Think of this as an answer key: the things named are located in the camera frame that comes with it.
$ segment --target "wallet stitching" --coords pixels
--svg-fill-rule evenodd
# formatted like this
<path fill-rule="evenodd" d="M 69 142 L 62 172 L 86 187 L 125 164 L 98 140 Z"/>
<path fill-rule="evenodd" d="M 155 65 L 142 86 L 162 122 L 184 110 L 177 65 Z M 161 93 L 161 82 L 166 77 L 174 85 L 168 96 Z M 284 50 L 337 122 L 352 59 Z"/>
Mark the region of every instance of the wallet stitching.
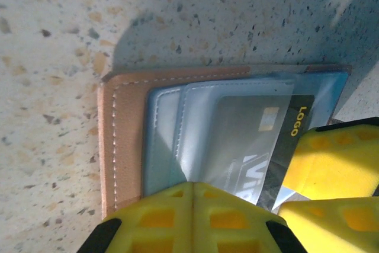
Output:
<path fill-rule="evenodd" d="M 223 86 L 223 85 L 267 85 L 267 84 L 272 84 L 272 82 L 247 82 L 247 83 L 218 83 L 218 84 L 210 84 L 210 85 L 203 85 L 203 86 L 198 86 L 198 87 L 191 87 L 191 88 L 188 88 L 185 93 L 184 93 L 184 99 L 183 99 L 183 106 L 182 106 L 182 110 L 181 110 L 181 118 L 180 118 L 180 123 L 179 123 L 179 130 L 178 130 L 178 138 L 177 138 L 177 143 L 175 145 L 175 156 L 174 156 L 174 159 L 175 161 L 178 160 L 178 155 L 179 155 L 179 144 L 181 142 L 181 137 L 182 137 L 182 128 L 183 128 L 183 118 L 184 118 L 184 113 L 185 113 L 185 104 L 186 104 L 186 100 L 187 100 L 187 95 L 188 95 L 188 92 L 191 91 L 191 90 L 195 90 L 195 89 L 200 89 L 200 88 L 213 88 L 213 87 L 216 87 L 216 86 Z M 169 183 L 171 183 L 171 178 L 174 174 L 174 167 L 171 167 L 171 171 L 170 171 L 170 177 L 169 177 Z"/>
<path fill-rule="evenodd" d="M 197 79 L 197 78 L 214 78 L 218 76 L 234 76 L 234 75 L 243 75 L 249 74 L 250 72 L 236 72 L 236 73 L 224 73 L 224 74 L 212 74 L 212 75 L 196 75 L 196 76 L 184 76 L 184 77 L 171 77 L 171 78 L 159 78 L 153 80 L 141 80 L 141 81 L 131 81 L 131 82 L 122 82 L 114 87 L 113 90 L 113 103 L 112 103 L 112 129 L 113 129 L 113 187 L 114 187 L 114 210 L 117 210 L 117 166 L 116 166 L 116 127 L 115 127 L 115 117 L 116 117 L 116 99 L 117 99 L 117 90 L 123 85 L 131 85 L 131 84 L 147 84 L 149 82 L 157 82 L 157 81 L 174 81 L 174 80 L 187 80 L 187 79 Z"/>
<path fill-rule="evenodd" d="M 152 145 L 151 145 L 151 150 L 154 150 L 154 146 L 155 146 L 155 142 L 156 142 L 156 137 L 157 137 L 157 131 L 156 131 L 156 128 L 157 128 L 157 122 L 158 122 L 158 109 L 159 109 L 159 101 L 160 99 L 162 98 L 163 95 L 167 95 L 167 94 L 172 94 L 172 93 L 179 93 L 181 90 L 181 88 L 176 88 L 175 90 L 169 90 L 169 91 L 165 91 L 161 94 L 158 95 L 157 97 L 157 100 L 156 100 L 156 108 L 154 110 L 154 123 L 153 123 L 153 141 L 152 141 Z M 152 169 L 154 169 L 154 159 L 151 159 L 150 161 L 150 167 L 149 167 L 149 173 L 152 172 Z M 151 188 L 151 184 L 152 184 L 152 180 L 149 180 L 148 182 L 148 185 L 149 185 L 149 188 Z"/>

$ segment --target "yellow plastic object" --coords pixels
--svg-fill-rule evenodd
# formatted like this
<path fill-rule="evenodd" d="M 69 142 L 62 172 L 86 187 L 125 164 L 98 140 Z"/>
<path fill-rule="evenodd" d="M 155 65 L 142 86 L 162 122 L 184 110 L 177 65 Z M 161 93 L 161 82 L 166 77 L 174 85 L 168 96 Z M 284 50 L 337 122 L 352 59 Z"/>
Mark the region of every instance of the yellow plastic object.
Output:
<path fill-rule="evenodd" d="M 203 183 L 186 182 L 146 197 L 104 221 L 121 226 L 107 253 L 280 253 L 266 222 L 285 221 Z"/>
<path fill-rule="evenodd" d="M 379 197 L 291 201 L 279 215 L 308 253 L 379 252 Z"/>
<path fill-rule="evenodd" d="M 283 181 L 312 200 L 370 197 L 378 184 L 379 127 L 367 124 L 307 132 Z"/>

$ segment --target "card chip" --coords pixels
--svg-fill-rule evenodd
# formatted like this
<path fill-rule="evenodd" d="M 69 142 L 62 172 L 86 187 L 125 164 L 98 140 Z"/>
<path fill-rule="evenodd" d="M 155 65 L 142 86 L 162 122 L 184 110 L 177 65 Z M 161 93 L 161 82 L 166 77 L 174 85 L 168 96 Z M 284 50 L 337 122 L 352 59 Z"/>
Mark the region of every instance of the card chip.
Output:
<path fill-rule="evenodd" d="M 268 107 L 263 111 L 261 123 L 259 125 L 259 132 L 267 132 L 274 128 L 275 120 L 279 113 L 279 107 Z"/>

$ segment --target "brown leather wallet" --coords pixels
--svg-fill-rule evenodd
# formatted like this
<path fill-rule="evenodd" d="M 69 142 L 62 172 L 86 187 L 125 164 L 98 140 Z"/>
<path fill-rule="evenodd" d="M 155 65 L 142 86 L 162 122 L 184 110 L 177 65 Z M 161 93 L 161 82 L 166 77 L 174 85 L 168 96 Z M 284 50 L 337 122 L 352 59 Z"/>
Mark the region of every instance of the brown leather wallet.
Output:
<path fill-rule="evenodd" d="M 138 71 L 106 77 L 98 93 L 102 216 L 141 198 L 144 112 L 151 89 L 247 77 L 249 72 L 249 66 L 229 66 Z"/>

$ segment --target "speckled stone surface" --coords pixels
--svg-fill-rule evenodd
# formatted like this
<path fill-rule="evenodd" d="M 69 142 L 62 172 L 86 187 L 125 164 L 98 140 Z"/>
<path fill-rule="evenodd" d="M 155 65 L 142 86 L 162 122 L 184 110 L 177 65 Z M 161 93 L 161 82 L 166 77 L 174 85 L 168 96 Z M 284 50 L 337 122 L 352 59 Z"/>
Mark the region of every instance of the speckled stone surface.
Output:
<path fill-rule="evenodd" d="M 0 252 L 75 252 L 100 222 L 96 88 L 118 69 L 354 67 L 379 115 L 378 0 L 0 0 Z"/>

